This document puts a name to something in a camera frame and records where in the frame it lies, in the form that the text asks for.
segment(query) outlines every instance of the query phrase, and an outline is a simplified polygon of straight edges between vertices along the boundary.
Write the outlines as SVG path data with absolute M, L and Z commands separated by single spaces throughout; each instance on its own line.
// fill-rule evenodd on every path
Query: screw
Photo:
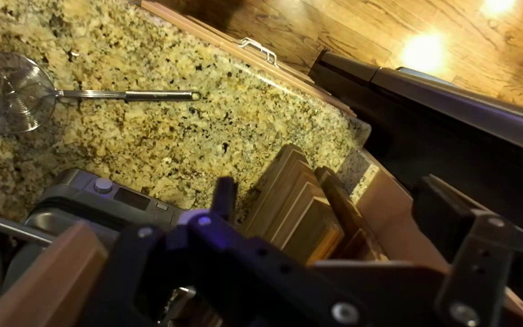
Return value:
M 486 221 L 492 223 L 492 225 L 495 225 L 495 227 L 499 227 L 499 228 L 505 227 L 505 221 L 499 219 L 497 216 L 490 216 Z
M 356 325 L 357 317 L 359 317 L 357 308 L 354 305 L 350 305 L 350 303 L 345 303 L 345 301 L 337 301 L 332 306 L 332 316 L 341 325 Z
M 450 316 L 452 316 L 456 321 L 459 321 L 459 323 L 466 325 L 466 327 L 476 327 L 476 325 L 479 325 L 479 316 L 477 316 L 477 312 L 476 312 L 472 306 L 461 303 L 461 301 L 454 301 L 454 303 L 448 306 L 448 312 L 450 312 Z
M 150 227 L 141 227 L 141 228 L 138 228 L 138 237 L 145 237 L 145 236 L 149 236 L 149 234 L 152 234 L 152 228 Z
M 209 217 L 209 216 L 201 216 L 196 223 L 198 223 L 199 227 L 210 225 L 210 217 Z

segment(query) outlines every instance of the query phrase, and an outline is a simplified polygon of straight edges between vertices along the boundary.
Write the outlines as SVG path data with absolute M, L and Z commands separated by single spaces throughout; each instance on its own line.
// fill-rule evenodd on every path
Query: speckled granite surface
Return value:
M 41 63 L 58 88 L 187 88 L 192 103 L 61 101 L 31 134 L 0 136 L 0 214 L 23 217 L 43 187 L 83 167 L 203 207 L 216 176 L 241 194 L 283 143 L 352 172 L 368 127 L 120 0 L 0 0 L 0 50 Z

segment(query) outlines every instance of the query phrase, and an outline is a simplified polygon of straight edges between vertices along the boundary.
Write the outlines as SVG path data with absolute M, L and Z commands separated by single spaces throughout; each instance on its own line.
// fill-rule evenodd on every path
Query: bolt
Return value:
M 141 228 L 138 228 L 138 237 L 145 237 L 145 236 L 149 236 L 149 234 L 152 234 L 152 228 L 150 228 L 150 227 L 141 227 Z
M 210 217 L 209 217 L 209 216 L 201 216 L 196 223 L 198 223 L 199 227 L 210 225 Z
M 359 317 L 357 308 L 345 301 L 339 301 L 332 306 L 332 316 L 341 325 L 356 325 Z
M 495 225 L 495 227 L 499 227 L 499 228 L 505 227 L 505 221 L 499 219 L 497 216 L 490 216 L 486 221 L 492 223 L 492 225 Z
M 476 312 L 472 306 L 461 303 L 461 301 L 454 301 L 454 303 L 448 306 L 448 312 L 450 312 L 450 316 L 452 316 L 456 321 L 459 321 L 459 323 L 466 325 L 466 327 L 476 327 L 476 325 L 479 325 L 479 316 L 477 316 L 477 312 Z

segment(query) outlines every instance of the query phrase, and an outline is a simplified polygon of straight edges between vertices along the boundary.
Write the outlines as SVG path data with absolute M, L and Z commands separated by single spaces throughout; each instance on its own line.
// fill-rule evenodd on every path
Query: metal spoon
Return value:
M 56 90 L 29 58 L 0 52 L 0 132 L 34 130 L 47 119 L 58 98 L 125 101 L 192 101 L 198 90 Z

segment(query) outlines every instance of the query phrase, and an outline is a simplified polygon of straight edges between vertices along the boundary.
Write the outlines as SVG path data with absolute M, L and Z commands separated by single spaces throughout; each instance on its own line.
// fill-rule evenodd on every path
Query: spoon handle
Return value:
M 125 101 L 192 101 L 199 99 L 198 90 L 56 90 L 56 98 L 80 99 L 125 99 Z

